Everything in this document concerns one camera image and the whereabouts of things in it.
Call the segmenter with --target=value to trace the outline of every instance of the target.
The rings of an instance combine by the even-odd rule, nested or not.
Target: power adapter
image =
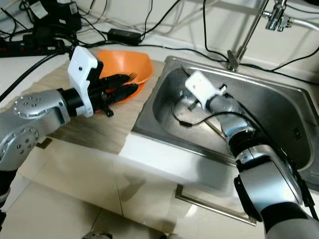
[[[141,34],[111,28],[107,33],[109,41],[121,42],[129,45],[138,45],[142,42]]]

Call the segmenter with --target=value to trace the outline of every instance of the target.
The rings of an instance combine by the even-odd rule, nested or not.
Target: stainless steel sink
[[[234,158],[225,140],[212,130],[209,122],[185,128],[173,115],[192,123],[209,115],[200,105],[188,109],[195,98],[185,90],[188,75],[183,68],[190,73],[200,70],[214,86],[226,85],[226,92],[258,119],[273,140],[294,160],[303,177],[310,183],[319,184],[319,160],[315,160],[319,156],[319,118],[305,90],[172,56],[167,57],[165,63],[133,132],[204,155],[207,160],[234,166]]]

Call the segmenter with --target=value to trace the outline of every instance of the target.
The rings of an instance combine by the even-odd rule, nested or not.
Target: faucet
[[[234,55],[230,50],[227,51],[227,55],[229,58],[228,69],[232,71],[237,71],[240,62],[245,55],[247,50],[247,45],[258,25],[258,22],[261,17],[265,17],[268,19],[268,23],[266,25],[266,29],[283,31],[285,27],[291,27],[291,19],[284,15],[284,11],[287,7],[287,0],[278,0],[275,4],[272,12],[265,11],[265,8],[268,4],[269,0],[263,0],[258,10],[258,13],[255,16],[255,19],[246,35],[246,38],[243,44],[239,47],[238,51]]]

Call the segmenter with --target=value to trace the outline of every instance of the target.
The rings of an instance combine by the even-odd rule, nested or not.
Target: robotic hand
[[[303,200],[306,206],[314,205],[305,182],[265,132],[245,117],[250,113],[243,105],[223,95],[199,71],[186,80],[185,86],[204,110],[238,114],[220,115],[217,119],[236,157],[239,176],[234,184],[240,201],[248,216],[264,222],[266,238],[319,238],[318,221],[300,207]]]
[[[0,114],[0,208],[9,193],[10,184],[38,140],[70,122],[71,117],[103,110],[113,115],[108,105],[120,101],[138,88],[121,86],[130,76],[114,75],[99,80],[103,63],[86,48],[76,47],[68,75],[71,89],[50,90],[19,97],[11,109]],[[106,89],[117,88],[112,93]],[[5,213],[0,211],[0,231]]]

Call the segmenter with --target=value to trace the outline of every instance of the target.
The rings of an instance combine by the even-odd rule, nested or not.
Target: metal handle
[[[244,222],[244,223],[247,223],[249,225],[252,225],[252,226],[256,226],[256,220],[252,217],[249,217],[249,218],[245,218],[245,217],[242,217],[241,215],[237,215],[236,213],[234,212],[230,212],[230,211],[227,211],[225,208],[221,207],[221,206],[218,206],[218,205],[208,205],[206,203],[203,203],[203,202],[200,202],[196,199],[193,199],[193,198],[189,198],[187,196],[184,196],[182,194],[183,192],[183,186],[178,184],[177,185],[177,188],[176,188],[176,192],[175,192],[175,198],[177,199],[180,199],[184,202],[188,202],[188,203],[192,203],[196,206],[199,206],[199,207],[202,207],[202,208],[205,208],[205,209],[208,209],[210,211],[213,211],[213,212],[216,212],[216,213],[219,213],[219,214],[222,214],[222,215],[225,215],[227,217],[230,217],[230,218],[233,218],[233,219],[236,219],[238,221],[241,221],[241,222]]]

